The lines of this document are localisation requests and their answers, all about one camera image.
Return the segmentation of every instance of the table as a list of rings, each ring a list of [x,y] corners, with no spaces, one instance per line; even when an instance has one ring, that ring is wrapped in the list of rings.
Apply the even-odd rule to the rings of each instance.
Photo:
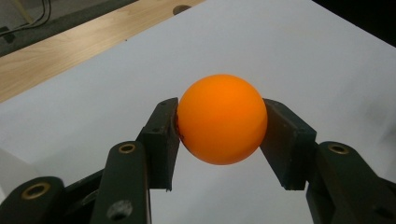
[[[140,0],[0,57],[0,103],[204,0]]]
[[[0,104],[0,148],[71,184],[134,140],[155,105],[215,73],[236,74],[396,181],[396,49],[305,0],[210,1]],[[153,223],[312,223],[258,150],[214,166],[180,147]]]

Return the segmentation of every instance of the wooden surface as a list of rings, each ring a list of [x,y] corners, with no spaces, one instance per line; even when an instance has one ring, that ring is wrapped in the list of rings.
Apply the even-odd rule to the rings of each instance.
[[[204,0],[140,0],[0,58],[0,103]]]

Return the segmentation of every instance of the brass screw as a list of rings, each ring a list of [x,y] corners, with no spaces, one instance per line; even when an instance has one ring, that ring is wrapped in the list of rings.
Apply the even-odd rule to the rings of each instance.
[[[125,144],[119,147],[119,153],[128,154],[136,149],[134,144]]]
[[[49,183],[40,182],[40,183],[34,184],[34,185],[30,186],[29,188],[27,188],[26,190],[24,190],[21,197],[24,200],[32,200],[32,199],[41,197],[42,195],[47,193],[47,191],[49,191],[49,189],[50,189]]]
[[[346,155],[349,153],[349,149],[347,149],[347,147],[337,144],[329,145],[329,150],[340,155]]]

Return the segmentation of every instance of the ping pong ball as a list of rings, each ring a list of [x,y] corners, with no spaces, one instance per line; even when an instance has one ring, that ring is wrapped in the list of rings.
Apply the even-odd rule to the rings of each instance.
[[[193,83],[177,107],[180,140],[201,161],[242,161],[260,145],[267,111],[260,94],[244,79],[218,74]]]

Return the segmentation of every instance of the cable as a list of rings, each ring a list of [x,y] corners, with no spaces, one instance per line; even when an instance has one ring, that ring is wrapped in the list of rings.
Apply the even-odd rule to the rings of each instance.
[[[37,18],[34,22],[32,22],[30,24],[23,25],[23,26],[21,26],[19,28],[16,28],[14,30],[5,31],[3,33],[0,33],[0,36],[9,35],[11,33],[18,32],[18,31],[21,31],[21,30],[32,29],[32,28],[36,28],[36,27],[39,27],[41,25],[44,25],[50,19],[50,14],[51,14],[51,10],[52,10],[50,0],[47,0],[47,1],[48,1],[48,5],[49,5],[49,14],[48,14],[47,18],[43,22],[41,22],[40,24],[37,24],[44,18],[45,14],[47,12],[46,5],[45,5],[45,0],[41,0],[42,6],[43,6],[43,13],[41,13],[41,16],[39,18]]]

